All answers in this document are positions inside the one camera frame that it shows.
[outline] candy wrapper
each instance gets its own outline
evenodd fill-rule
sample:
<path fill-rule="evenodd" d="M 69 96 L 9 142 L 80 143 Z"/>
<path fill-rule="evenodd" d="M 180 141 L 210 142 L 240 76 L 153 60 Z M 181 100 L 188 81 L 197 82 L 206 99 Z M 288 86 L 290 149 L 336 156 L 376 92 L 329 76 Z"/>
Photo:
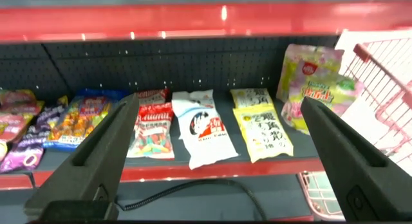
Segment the candy wrapper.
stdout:
<path fill-rule="evenodd" d="M 289 99 L 283 106 L 281 116 L 288 125 L 309 134 L 301 112 L 301 104 L 305 96 L 321 101 L 341 116 L 363 89 L 364 86 L 359 81 L 333 73 L 310 62 L 301 61 L 297 67 L 295 80 L 290 82 Z"/>
<path fill-rule="evenodd" d="M 276 98 L 286 102 L 289 96 L 289 83 L 295 79 L 299 61 L 307 61 L 337 73 L 341 68 L 344 50 L 334 50 L 322 46 L 289 44 L 285 52 L 283 67 Z"/>
<path fill-rule="evenodd" d="M 38 115 L 44 102 L 36 101 L 28 89 L 0 91 L 0 162 L 17 143 L 33 116 Z"/>
<path fill-rule="evenodd" d="M 37 118 L 36 124 L 28 128 L 27 133 L 18 144 L 14 144 L 12 150 L 6 155 L 0 164 L 0 173 L 18 169 L 35 169 L 43 155 L 42 144 L 46 141 L 50 130 L 58 121 L 61 113 L 68 104 L 66 96 L 60 98 L 54 106 L 44 108 Z"/>
<path fill-rule="evenodd" d="M 233 109 L 252 163 L 285 153 L 294 155 L 294 147 L 272 105 Z"/>
<path fill-rule="evenodd" d="M 18 89 L 15 91 L 0 90 L 0 104 L 3 106 L 18 103 L 36 102 L 34 93 L 29 89 Z"/>
<path fill-rule="evenodd" d="M 43 143 L 44 148 L 74 151 L 126 96 L 123 91 L 84 89 L 77 93 Z"/>
<path fill-rule="evenodd" d="M 129 147 L 127 157 L 173 159 L 169 134 L 172 117 L 173 110 L 170 102 L 140 106 L 135 124 L 135 140 Z"/>
<path fill-rule="evenodd" d="M 249 107 L 258 104 L 273 105 L 269 92 L 266 88 L 262 89 L 231 89 L 236 108 Z"/>
<path fill-rule="evenodd" d="M 7 143 L 19 141 L 32 118 L 33 115 L 0 113 L 0 161 L 8 151 Z"/>
<path fill-rule="evenodd" d="M 140 105 L 150 105 L 165 103 L 168 92 L 169 90 L 166 88 L 136 92 L 136 94 L 139 98 Z"/>
<path fill-rule="evenodd" d="M 212 93 L 173 93 L 173 112 L 179 120 L 180 137 L 191 155 L 190 169 L 238 155 L 214 108 Z"/>

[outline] red shelf trim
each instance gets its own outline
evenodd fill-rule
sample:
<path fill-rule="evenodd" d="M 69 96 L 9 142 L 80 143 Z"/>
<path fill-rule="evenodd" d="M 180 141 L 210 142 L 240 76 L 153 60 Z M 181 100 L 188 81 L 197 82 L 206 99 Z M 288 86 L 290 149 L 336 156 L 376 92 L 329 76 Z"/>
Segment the red shelf trim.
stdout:
<path fill-rule="evenodd" d="M 295 174 L 303 171 L 323 171 L 320 159 L 278 160 L 257 163 L 217 163 L 190 170 L 187 165 L 161 167 L 128 167 L 123 170 L 121 182 L 148 182 L 161 180 L 189 180 L 202 178 L 231 178 L 237 176 L 265 176 Z M 52 171 L 33 172 L 36 186 L 41 186 Z"/>
<path fill-rule="evenodd" d="M 0 175 L 0 191 L 12 189 L 31 189 L 32 183 L 24 174 L 4 174 Z"/>
<path fill-rule="evenodd" d="M 0 41 L 335 34 L 412 27 L 412 1 L 0 9 Z"/>
<path fill-rule="evenodd" d="M 293 218 L 275 218 L 269 221 L 315 221 L 313 215 L 310 216 L 301 216 L 301 217 L 293 217 Z"/>

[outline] pink shopping cart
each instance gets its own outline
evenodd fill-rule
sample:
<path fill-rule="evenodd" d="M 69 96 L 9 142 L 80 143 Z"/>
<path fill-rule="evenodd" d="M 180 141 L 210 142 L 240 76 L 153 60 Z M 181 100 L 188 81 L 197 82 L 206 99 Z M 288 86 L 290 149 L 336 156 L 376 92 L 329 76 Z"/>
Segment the pink shopping cart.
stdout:
<path fill-rule="evenodd" d="M 365 85 L 361 99 L 386 126 L 372 144 L 411 174 L 412 39 L 357 44 L 353 52 L 354 59 L 341 73 Z M 326 173 L 303 172 L 298 178 L 315 216 L 328 221 L 344 219 Z"/>

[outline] purple candy bag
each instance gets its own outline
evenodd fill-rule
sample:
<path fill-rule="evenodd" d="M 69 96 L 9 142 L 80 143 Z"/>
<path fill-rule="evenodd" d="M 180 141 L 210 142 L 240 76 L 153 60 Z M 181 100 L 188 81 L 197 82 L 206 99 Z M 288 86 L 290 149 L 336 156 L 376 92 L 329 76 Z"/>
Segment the purple candy bag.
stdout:
<path fill-rule="evenodd" d="M 0 173 L 17 169 L 35 169 L 43 155 L 42 144 L 46 141 L 50 130 L 58 121 L 68 104 L 67 97 L 58 100 L 57 105 L 44 108 L 35 125 L 28 128 L 27 133 L 18 144 L 15 144 L 0 164 Z"/>

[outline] black cable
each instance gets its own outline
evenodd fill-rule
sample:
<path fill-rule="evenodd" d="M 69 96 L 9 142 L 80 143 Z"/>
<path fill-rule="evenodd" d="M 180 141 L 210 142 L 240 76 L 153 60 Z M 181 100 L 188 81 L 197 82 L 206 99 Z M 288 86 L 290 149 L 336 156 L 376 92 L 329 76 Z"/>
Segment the black cable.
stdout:
<path fill-rule="evenodd" d="M 195 185 L 231 185 L 231 186 L 236 186 L 238 188 L 240 188 L 241 190 L 243 190 L 243 192 L 245 192 L 247 194 L 247 196 L 249 196 L 249 198 L 253 201 L 254 205 L 256 206 L 257 211 L 259 212 L 262 221 L 266 221 L 267 217 L 265 214 L 265 211 L 263 210 L 262 206 L 259 204 L 258 200 L 256 199 L 256 197 L 253 195 L 253 192 L 251 190 L 249 190 L 246 186 L 244 186 L 243 184 L 239 183 L 239 182 L 235 182 L 233 180 L 228 180 L 228 179 L 210 179 L 210 180 L 195 180 L 193 182 L 187 182 L 187 183 L 183 183 L 181 185 L 177 185 L 174 186 L 170 189 L 166 189 L 162 192 L 159 192 L 151 197 L 148 197 L 142 201 L 138 201 L 136 203 L 132 203 L 129 205 L 125 205 L 124 207 L 122 207 L 121 205 L 119 205 L 117 203 L 117 205 L 123 210 L 123 211 L 129 211 L 129 210 L 134 210 L 137 208 L 140 208 L 144 205 L 147 205 L 159 198 L 162 198 L 164 196 L 167 196 L 169 194 L 172 194 L 174 192 L 180 191 L 182 189 L 186 189 Z"/>

